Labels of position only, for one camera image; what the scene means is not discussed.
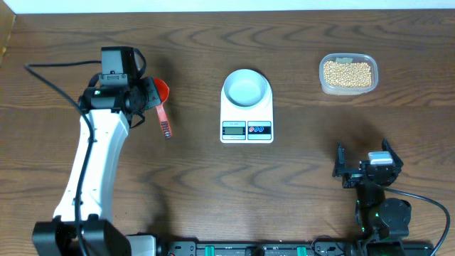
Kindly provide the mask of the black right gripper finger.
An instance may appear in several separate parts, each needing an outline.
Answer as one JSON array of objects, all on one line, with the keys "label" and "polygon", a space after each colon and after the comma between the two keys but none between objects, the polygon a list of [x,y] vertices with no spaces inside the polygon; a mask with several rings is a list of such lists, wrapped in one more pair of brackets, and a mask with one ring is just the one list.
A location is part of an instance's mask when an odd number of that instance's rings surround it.
[{"label": "black right gripper finger", "polygon": [[346,171],[346,158],[344,151],[345,149],[343,148],[342,144],[338,143],[332,177],[343,176]]},{"label": "black right gripper finger", "polygon": [[401,158],[395,153],[395,151],[392,149],[392,147],[390,146],[390,143],[388,142],[387,139],[383,139],[383,140],[382,140],[381,147],[382,147],[382,150],[383,150],[383,151],[387,151],[387,152],[390,154],[391,159],[393,160],[393,164],[394,164],[395,166],[404,166],[403,161],[402,161]]}]

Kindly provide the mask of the orange measuring scoop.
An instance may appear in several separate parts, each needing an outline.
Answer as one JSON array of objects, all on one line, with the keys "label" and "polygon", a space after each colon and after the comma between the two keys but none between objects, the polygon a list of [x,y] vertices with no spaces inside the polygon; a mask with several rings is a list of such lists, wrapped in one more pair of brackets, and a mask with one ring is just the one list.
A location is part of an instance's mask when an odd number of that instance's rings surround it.
[{"label": "orange measuring scoop", "polygon": [[173,134],[171,131],[171,126],[169,124],[166,111],[164,109],[164,103],[168,99],[170,90],[168,85],[161,79],[154,78],[154,84],[156,86],[157,92],[161,100],[161,104],[156,106],[159,123],[161,125],[161,131],[163,132],[166,139],[170,139]]}]

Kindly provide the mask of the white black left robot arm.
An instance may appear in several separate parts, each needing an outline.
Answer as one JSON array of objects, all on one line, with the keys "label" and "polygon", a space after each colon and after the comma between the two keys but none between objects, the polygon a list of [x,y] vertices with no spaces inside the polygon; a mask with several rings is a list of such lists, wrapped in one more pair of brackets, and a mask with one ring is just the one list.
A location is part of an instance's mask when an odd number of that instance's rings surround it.
[{"label": "white black left robot arm", "polygon": [[89,86],[79,99],[80,139],[53,219],[37,222],[32,241],[39,255],[157,255],[148,233],[123,235],[112,224],[112,194],[130,118],[151,108],[162,114],[169,95],[158,78],[123,87]]}]

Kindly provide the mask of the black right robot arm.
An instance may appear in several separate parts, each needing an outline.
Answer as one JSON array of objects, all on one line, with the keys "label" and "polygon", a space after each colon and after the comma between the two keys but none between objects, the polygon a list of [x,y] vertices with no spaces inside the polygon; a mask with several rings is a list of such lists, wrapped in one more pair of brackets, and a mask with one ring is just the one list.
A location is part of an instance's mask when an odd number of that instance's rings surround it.
[{"label": "black right robot arm", "polygon": [[342,187],[356,190],[356,220],[364,238],[355,243],[359,255],[404,255],[401,239],[409,235],[412,207],[398,198],[387,198],[385,190],[397,179],[403,167],[386,139],[381,151],[372,151],[359,167],[347,167],[345,149],[338,145],[333,177],[342,178]]}]

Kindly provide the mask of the white digital kitchen scale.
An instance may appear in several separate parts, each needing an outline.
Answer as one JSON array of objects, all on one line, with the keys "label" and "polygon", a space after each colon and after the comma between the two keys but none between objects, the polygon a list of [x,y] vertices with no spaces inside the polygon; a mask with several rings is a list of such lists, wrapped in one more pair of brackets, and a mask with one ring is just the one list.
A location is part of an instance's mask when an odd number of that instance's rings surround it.
[{"label": "white digital kitchen scale", "polygon": [[251,108],[234,106],[223,96],[222,89],[220,101],[220,141],[224,144],[272,143],[274,141],[272,89],[269,97],[264,102]]}]

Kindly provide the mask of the grey round bowl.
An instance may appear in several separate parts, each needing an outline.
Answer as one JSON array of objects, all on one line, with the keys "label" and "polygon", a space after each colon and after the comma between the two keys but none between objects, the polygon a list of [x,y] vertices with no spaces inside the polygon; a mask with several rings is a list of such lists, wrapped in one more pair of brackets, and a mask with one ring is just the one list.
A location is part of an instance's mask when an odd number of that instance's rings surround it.
[{"label": "grey round bowl", "polygon": [[230,73],[223,84],[223,96],[236,107],[254,107],[264,102],[270,92],[271,88],[266,78],[250,69]]}]

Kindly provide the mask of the pile of soybeans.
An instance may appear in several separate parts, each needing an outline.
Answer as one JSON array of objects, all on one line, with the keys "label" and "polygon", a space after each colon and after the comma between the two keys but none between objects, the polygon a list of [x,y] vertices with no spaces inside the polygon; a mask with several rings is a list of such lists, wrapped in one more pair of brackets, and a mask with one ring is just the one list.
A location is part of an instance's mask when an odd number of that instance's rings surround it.
[{"label": "pile of soybeans", "polygon": [[324,80],[333,87],[370,87],[372,70],[367,63],[337,63],[327,61],[323,64]]}]

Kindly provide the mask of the clear plastic container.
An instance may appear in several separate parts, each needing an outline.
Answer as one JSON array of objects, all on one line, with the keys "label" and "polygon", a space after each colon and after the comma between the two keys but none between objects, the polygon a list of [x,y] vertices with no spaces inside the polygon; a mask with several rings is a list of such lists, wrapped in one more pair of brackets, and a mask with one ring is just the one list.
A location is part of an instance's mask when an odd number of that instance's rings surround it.
[{"label": "clear plastic container", "polygon": [[362,95],[378,86],[378,64],[366,54],[331,53],[319,63],[319,80],[328,95]]}]

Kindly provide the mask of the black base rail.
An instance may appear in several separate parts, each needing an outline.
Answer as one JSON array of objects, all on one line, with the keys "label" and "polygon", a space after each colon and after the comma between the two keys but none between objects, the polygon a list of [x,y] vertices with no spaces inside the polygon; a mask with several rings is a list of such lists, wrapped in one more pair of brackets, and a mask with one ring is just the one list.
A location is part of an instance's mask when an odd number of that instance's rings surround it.
[{"label": "black base rail", "polygon": [[430,255],[429,244],[357,243],[316,241],[305,243],[216,243],[173,241],[157,245],[158,256],[356,256],[356,255]]}]

